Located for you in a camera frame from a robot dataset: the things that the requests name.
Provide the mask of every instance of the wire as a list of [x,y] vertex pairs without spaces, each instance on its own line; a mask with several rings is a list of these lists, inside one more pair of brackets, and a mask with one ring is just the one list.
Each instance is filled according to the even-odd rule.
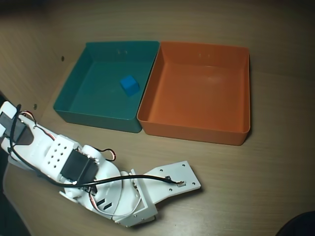
[[106,212],[104,212],[104,211],[102,211],[102,210],[100,210],[98,208],[98,206],[97,206],[97,204],[95,202],[95,199],[94,199],[93,195],[91,194],[91,190],[89,191],[89,198],[90,198],[90,202],[91,202],[93,208],[95,210],[97,210],[99,213],[105,214],[105,215],[110,215],[110,216],[117,216],[117,217],[130,216],[131,214],[133,214],[136,211],[137,207],[139,206],[139,204],[141,202],[141,197],[139,197],[139,201],[137,202],[136,206],[132,209],[132,211],[130,213],[127,213],[127,214],[124,214],[124,215],[115,215],[115,214],[106,213]]
[[21,111],[21,112],[20,112],[20,115],[29,115],[29,116],[33,119],[36,128],[38,128],[38,129],[40,129],[41,131],[43,131],[43,132],[44,132],[47,136],[49,136],[52,140],[55,140],[55,139],[56,139],[54,135],[47,133],[46,130],[44,130],[43,128],[37,126],[37,121],[35,120],[35,117],[34,117],[34,115],[32,114],[32,112],[29,112],[29,111]]
[[165,182],[165,183],[170,183],[170,184],[181,184],[181,183],[183,183],[182,181],[175,182],[175,181],[172,181],[171,179],[168,179],[168,178],[162,178],[162,177],[157,177],[157,176],[149,176],[149,175],[117,176],[117,177],[100,179],[98,181],[93,181],[93,182],[88,182],[88,183],[83,183],[83,184],[78,184],[76,181],[73,182],[73,184],[57,182],[57,181],[53,180],[52,178],[50,178],[49,176],[47,176],[46,174],[44,174],[39,168],[33,166],[31,163],[26,161],[15,150],[14,144],[13,144],[13,137],[14,137],[15,126],[16,126],[16,123],[17,123],[17,120],[18,120],[20,109],[21,109],[21,104],[17,105],[16,109],[17,109],[17,113],[14,116],[13,124],[12,124],[12,127],[11,127],[10,139],[9,139],[10,147],[8,148],[8,152],[9,153],[13,152],[25,165],[27,165],[29,168],[33,169],[37,173],[38,176],[44,178],[45,180],[47,180],[48,182],[50,182],[53,185],[56,185],[56,186],[59,186],[59,187],[63,187],[63,188],[82,188],[82,187],[91,187],[91,186],[104,184],[104,183],[110,183],[110,182],[119,181],[119,180],[123,180],[123,179],[135,179],[135,178],[145,178],[145,179],[159,180],[159,181],[162,181],[162,182]]
[[115,161],[116,160],[116,153],[114,152],[114,150],[110,149],[110,148],[106,148],[104,150],[100,150],[100,149],[97,149],[95,148],[97,151],[99,152],[106,152],[106,151],[109,151],[111,154],[112,154],[112,159],[106,159],[107,161]]

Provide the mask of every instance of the black cable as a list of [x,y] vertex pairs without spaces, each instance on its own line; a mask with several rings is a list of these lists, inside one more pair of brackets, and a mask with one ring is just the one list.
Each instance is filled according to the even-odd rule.
[[123,179],[134,179],[134,178],[146,178],[146,179],[153,179],[153,180],[159,180],[165,183],[171,183],[171,184],[180,184],[180,182],[175,182],[172,181],[171,179],[167,179],[167,178],[162,178],[162,177],[157,177],[157,176],[148,176],[148,175],[131,175],[131,176],[118,176],[118,177],[112,177],[112,178],[106,178],[106,179],[100,179],[94,182],[88,182],[88,183],[83,183],[83,184],[68,184],[68,183],[59,183],[53,179],[51,179],[50,177],[48,177],[47,175],[45,175],[42,171],[40,171],[39,168],[33,166],[31,163],[29,163],[28,161],[26,161],[23,157],[21,157],[17,151],[14,149],[14,144],[13,144],[13,137],[14,137],[14,131],[15,131],[15,126],[18,120],[18,116],[20,114],[20,109],[21,109],[21,104],[17,105],[16,110],[17,113],[14,116],[13,119],[13,124],[11,127],[11,132],[10,132],[10,150],[25,164],[27,165],[29,168],[33,169],[38,176],[43,177],[45,180],[47,180],[48,182],[50,182],[53,185],[59,186],[59,187],[63,187],[63,188],[81,188],[81,187],[90,187],[90,186],[95,186],[95,185],[99,185],[99,184],[104,184],[104,183],[110,183],[110,182],[114,182],[114,181],[118,181],[118,180],[123,180]]

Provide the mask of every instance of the robotic arm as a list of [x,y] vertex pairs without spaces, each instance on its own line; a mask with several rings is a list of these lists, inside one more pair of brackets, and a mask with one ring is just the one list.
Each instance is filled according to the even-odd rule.
[[107,160],[101,150],[55,134],[9,102],[0,108],[0,137],[11,164],[36,171],[63,187],[60,194],[65,198],[126,227],[154,220],[156,203],[201,187],[187,161],[144,175],[134,169],[119,171],[112,163],[113,150],[104,150],[113,156]]

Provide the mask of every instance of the blue cube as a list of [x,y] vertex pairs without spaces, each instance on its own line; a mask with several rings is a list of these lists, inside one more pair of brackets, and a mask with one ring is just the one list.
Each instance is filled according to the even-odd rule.
[[129,97],[140,91],[138,82],[131,75],[120,80],[120,84]]

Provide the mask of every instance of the orange bin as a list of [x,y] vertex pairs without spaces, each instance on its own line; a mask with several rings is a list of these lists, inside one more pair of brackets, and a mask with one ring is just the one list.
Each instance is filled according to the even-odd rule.
[[250,130],[248,49],[161,42],[137,117],[149,135],[241,145]]

